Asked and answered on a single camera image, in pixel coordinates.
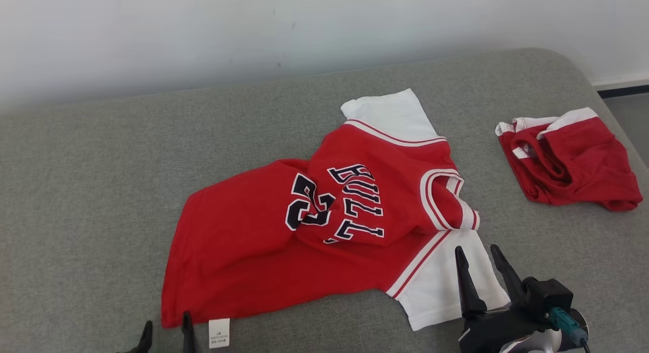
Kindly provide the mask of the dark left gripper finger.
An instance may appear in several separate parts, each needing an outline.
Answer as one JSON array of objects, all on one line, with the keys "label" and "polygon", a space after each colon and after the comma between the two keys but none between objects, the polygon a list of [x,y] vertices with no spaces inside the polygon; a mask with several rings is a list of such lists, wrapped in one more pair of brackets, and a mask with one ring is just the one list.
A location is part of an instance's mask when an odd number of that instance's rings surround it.
[{"label": "dark left gripper finger", "polygon": [[197,353],[197,343],[195,337],[195,331],[193,328],[192,316],[190,312],[185,311],[183,314],[183,323],[181,325],[181,331],[183,333],[183,353]]},{"label": "dark left gripper finger", "polygon": [[153,323],[147,321],[140,336],[139,343],[133,348],[133,353],[148,353],[153,341]]}]

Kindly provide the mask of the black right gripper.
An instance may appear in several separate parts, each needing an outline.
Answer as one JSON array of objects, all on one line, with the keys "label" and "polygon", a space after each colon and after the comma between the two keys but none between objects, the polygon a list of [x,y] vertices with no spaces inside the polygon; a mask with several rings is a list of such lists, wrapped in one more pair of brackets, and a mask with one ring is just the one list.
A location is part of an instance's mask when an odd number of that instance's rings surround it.
[{"label": "black right gripper", "polygon": [[511,304],[510,309],[487,311],[469,272],[469,262],[461,246],[454,250],[460,308],[465,331],[459,338],[461,352],[499,352],[502,348],[549,329],[549,320],[533,318],[521,308],[524,293],[522,281],[496,244],[490,246],[494,264],[501,273]]}]

